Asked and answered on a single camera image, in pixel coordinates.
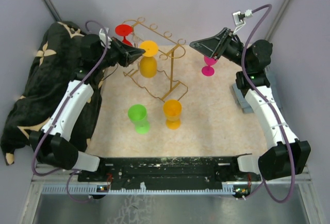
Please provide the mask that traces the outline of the clear wine glass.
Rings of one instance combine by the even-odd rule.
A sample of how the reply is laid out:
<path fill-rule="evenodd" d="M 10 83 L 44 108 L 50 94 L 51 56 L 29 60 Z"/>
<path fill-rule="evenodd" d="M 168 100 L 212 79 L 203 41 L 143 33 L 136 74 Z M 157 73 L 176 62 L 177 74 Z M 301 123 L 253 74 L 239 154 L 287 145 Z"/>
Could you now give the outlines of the clear wine glass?
<path fill-rule="evenodd" d="M 138 47 L 144 41 L 144 39 L 142 38 L 142 35 L 140 33 L 138 33 L 137 31 L 133 31 L 130 34 L 130 39 L 131 39 L 131 42 L 134 45 L 134 47 Z"/>

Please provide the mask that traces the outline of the orange plastic wine glass front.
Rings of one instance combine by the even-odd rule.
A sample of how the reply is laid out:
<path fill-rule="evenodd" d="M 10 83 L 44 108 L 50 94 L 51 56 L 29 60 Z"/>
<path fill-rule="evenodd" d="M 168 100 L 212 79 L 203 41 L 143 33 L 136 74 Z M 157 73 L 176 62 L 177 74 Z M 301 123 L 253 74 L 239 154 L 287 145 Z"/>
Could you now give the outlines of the orange plastic wine glass front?
<path fill-rule="evenodd" d="M 169 129 L 178 129 L 181 125 L 180 116 L 182 106 L 178 100 L 168 100 L 163 105 L 163 113 L 166 117 L 166 126 Z"/>

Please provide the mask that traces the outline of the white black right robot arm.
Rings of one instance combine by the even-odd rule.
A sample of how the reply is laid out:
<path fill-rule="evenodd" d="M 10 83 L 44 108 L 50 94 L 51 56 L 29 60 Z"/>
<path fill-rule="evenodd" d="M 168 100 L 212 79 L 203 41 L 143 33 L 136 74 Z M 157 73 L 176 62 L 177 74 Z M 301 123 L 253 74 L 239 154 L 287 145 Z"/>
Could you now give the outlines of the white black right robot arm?
<path fill-rule="evenodd" d="M 236 86 L 255 113 L 267 142 L 267 151 L 260 157 L 240 155 L 230 168 L 235 180 L 243 180 L 249 172 L 265 180 L 301 174 L 311 152 L 310 144 L 301 141 L 290 129 L 274 99 L 265 67 L 271 62 L 273 45 L 257 40 L 247 49 L 229 28 L 210 38 L 196 40 L 190 47 L 202 55 L 218 60 L 221 56 L 240 65 Z"/>

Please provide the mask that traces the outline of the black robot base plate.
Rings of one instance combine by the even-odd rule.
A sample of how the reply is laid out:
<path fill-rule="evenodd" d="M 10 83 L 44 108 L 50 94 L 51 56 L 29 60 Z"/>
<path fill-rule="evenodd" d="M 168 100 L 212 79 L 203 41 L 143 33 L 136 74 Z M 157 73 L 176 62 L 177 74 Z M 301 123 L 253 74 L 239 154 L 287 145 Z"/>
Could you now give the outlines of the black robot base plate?
<path fill-rule="evenodd" d="M 252 182 L 261 177 L 253 172 L 239 171 L 237 156 L 204 157 L 108 157 L 101 159 L 96 172 L 81 171 L 79 182 L 105 185 L 106 189 L 139 189 L 144 183 L 150 190 L 222 189 L 236 185 L 248 196 Z"/>

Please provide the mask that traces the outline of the orange plastic wine glass back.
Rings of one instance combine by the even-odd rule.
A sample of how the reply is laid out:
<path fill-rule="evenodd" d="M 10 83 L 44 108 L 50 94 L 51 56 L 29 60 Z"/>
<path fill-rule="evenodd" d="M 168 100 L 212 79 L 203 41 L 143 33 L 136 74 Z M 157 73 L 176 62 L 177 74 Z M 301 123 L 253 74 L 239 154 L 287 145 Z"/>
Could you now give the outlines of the orange plastic wine glass back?
<path fill-rule="evenodd" d="M 157 73 L 157 60 L 154 56 L 158 53 L 158 45 L 154 41 L 146 40 L 140 44 L 140 48 L 145 50 L 140 61 L 140 73 L 146 78 L 152 78 Z"/>

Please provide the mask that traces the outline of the green plastic wine glass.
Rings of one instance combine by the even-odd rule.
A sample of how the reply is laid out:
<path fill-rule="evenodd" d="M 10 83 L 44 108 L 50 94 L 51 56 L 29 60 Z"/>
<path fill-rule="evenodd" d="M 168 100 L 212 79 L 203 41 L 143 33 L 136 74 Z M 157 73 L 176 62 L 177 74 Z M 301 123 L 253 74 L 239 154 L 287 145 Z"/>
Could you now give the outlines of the green plastic wine glass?
<path fill-rule="evenodd" d="M 135 104 L 128 110 L 128 118 L 135 126 L 138 134 L 146 134 L 150 130 L 150 123 L 147 119 L 147 109 L 144 105 Z"/>

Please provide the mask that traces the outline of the orange plastic wine glass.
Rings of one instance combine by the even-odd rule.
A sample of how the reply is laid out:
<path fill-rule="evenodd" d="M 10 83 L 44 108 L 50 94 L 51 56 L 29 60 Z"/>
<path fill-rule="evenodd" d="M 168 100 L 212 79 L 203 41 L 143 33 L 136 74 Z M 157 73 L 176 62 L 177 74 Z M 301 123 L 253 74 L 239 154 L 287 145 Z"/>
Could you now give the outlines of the orange plastic wine glass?
<path fill-rule="evenodd" d="M 145 50 L 140 61 L 140 73 L 146 78 L 152 78 L 157 73 L 157 60 L 154 56 L 158 53 L 158 45 L 154 41 L 146 40 L 140 44 L 140 48 Z"/>
<path fill-rule="evenodd" d="M 178 129 L 181 125 L 180 116 L 182 106 L 178 100 L 168 100 L 163 105 L 163 113 L 166 117 L 166 126 L 169 129 Z"/>

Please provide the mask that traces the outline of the red plastic wine glass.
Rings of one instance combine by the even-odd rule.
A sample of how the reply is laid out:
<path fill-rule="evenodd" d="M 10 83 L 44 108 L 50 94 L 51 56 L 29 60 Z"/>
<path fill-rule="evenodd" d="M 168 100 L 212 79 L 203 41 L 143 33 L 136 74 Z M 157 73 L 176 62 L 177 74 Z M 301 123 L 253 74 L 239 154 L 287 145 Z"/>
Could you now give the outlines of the red plastic wine glass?
<path fill-rule="evenodd" d="M 120 24 L 115 28 L 115 33 L 118 36 L 123 37 L 122 42 L 126 45 L 133 46 L 133 44 L 127 40 L 127 36 L 133 32 L 133 28 L 127 24 Z"/>

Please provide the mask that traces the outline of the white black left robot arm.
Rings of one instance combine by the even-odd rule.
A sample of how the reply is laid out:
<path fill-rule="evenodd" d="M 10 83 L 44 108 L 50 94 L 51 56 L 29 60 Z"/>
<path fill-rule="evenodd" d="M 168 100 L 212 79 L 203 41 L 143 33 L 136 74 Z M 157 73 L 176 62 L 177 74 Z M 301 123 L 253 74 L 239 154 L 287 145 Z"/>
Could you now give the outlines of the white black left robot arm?
<path fill-rule="evenodd" d="M 129 46 L 107 34 L 89 34 L 80 44 L 82 68 L 69 81 L 56 110 L 39 131 L 30 134 L 30 144 L 34 151 L 31 167 L 36 162 L 54 166 L 56 170 L 88 171 L 96 181 L 103 180 L 107 168 L 101 165 L 101 158 L 79 151 L 71 142 L 71 134 L 80 113 L 94 90 L 90 77 L 107 67 L 119 64 L 123 67 L 135 62 L 144 49 Z"/>

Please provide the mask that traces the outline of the black floral blanket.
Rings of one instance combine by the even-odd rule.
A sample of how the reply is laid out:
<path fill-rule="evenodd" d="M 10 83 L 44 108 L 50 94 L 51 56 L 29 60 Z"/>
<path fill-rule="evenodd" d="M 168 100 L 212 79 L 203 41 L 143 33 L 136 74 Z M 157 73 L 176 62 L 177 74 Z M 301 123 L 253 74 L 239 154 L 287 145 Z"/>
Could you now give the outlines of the black floral blanket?
<path fill-rule="evenodd" d="M 1 136 L 1 150 L 7 165 L 13 163 L 16 149 L 31 146 L 30 134 L 48 122 L 67 89 L 69 81 L 82 68 L 80 44 L 84 36 L 72 22 L 53 23 L 46 31 L 30 68 L 25 90 L 14 103 Z M 102 105 L 101 86 L 106 68 L 88 80 L 94 93 L 73 128 L 70 142 L 86 152 Z"/>

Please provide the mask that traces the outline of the pink plastic wine glass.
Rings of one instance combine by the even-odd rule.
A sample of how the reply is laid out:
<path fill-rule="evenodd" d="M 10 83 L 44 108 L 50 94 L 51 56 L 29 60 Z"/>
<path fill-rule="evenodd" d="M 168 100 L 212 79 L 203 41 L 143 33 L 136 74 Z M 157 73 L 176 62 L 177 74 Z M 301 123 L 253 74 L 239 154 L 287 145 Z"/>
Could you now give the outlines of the pink plastic wine glass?
<path fill-rule="evenodd" d="M 206 66 L 202 67 L 201 69 L 202 74 L 204 76 L 213 76 L 215 73 L 213 66 L 218 62 L 218 60 L 204 56 L 204 62 Z"/>

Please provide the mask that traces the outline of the grey folded cloth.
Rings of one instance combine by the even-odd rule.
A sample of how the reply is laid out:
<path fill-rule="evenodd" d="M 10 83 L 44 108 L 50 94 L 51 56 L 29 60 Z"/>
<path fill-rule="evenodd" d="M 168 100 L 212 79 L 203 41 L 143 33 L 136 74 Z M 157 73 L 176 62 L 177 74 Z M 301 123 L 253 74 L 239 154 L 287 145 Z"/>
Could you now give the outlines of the grey folded cloth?
<path fill-rule="evenodd" d="M 278 105 L 279 109 L 281 109 L 282 106 L 281 106 L 281 102 L 280 102 L 279 97 L 278 97 L 275 75 L 274 75 L 273 72 L 267 71 L 266 76 L 267 76 L 267 78 L 270 82 L 270 85 L 271 85 L 273 99 L 277 102 L 277 105 Z M 253 113 L 253 109 L 251 108 L 249 103 L 245 100 L 245 98 L 243 97 L 243 94 L 241 93 L 241 91 L 237 88 L 236 83 L 232 84 L 230 90 L 232 92 L 235 103 L 240 106 L 242 112 L 244 114 Z"/>

